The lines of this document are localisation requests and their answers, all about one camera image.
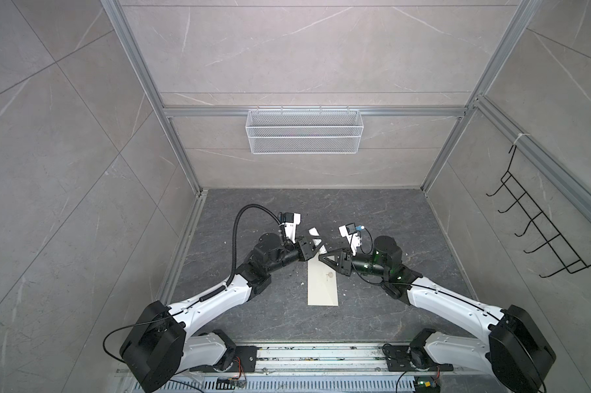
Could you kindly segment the white paper envelope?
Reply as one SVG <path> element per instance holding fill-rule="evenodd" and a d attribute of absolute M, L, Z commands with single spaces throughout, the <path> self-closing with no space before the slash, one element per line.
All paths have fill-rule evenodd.
<path fill-rule="evenodd" d="M 339 306 L 336 272 L 321 262 L 319 255 L 307 262 L 309 306 Z"/>

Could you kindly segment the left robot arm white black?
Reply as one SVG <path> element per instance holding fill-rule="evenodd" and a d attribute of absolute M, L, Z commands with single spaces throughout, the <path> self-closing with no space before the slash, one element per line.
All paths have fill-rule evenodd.
<path fill-rule="evenodd" d="M 236 346 L 222 331 L 199 330 L 226 311 L 264 291 L 271 274 L 294 262 L 316 257 L 324 241 L 316 229 L 294 239 L 264 234 L 234 276 L 185 301 L 149 304 L 120 347 L 120 358 L 146 392 L 154 392 L 174 375 L 198 367 L 227 369 Z"/>

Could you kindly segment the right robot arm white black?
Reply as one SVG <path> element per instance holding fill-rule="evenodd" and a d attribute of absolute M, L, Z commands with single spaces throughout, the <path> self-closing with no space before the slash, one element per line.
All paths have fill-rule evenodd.
<path fill-rule="evenodd" d="M 376 237 L 369 254 L 355 245 L 328 250 L 320 238 L 314 244 L 321 262 L 336 272 L 379 277 L 377 286 L 388 296 L 468 332 L 468 337 L 453 337 L 425 330 L 415 339 L 416 368 L 459 365 L 493 375 L 511 392 L 546 390 L 544 380 L 557 355 L 525 309 L 490 306 L 434 283 L 404 264 L 402 249 L 389 236 Z"/>

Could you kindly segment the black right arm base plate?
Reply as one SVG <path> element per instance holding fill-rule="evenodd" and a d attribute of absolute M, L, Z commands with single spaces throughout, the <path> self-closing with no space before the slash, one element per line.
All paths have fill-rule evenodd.
<path fill-rule="evenodd" d="M 423 349 L 409 345 L 382 346 L 382 353 L 390 372 L 452 372 L 453 365 L 436 363 Z"/>

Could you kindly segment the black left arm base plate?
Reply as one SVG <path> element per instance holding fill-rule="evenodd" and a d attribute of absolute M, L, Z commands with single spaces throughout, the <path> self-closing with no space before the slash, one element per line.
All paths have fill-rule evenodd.
<path fill-rule="evenodd" d="M 259 347 L 237 346 L 235 349 L 228 349 L 224 354 L 221 370 L 229 373 L 254 373 L 258 359 Z"/>

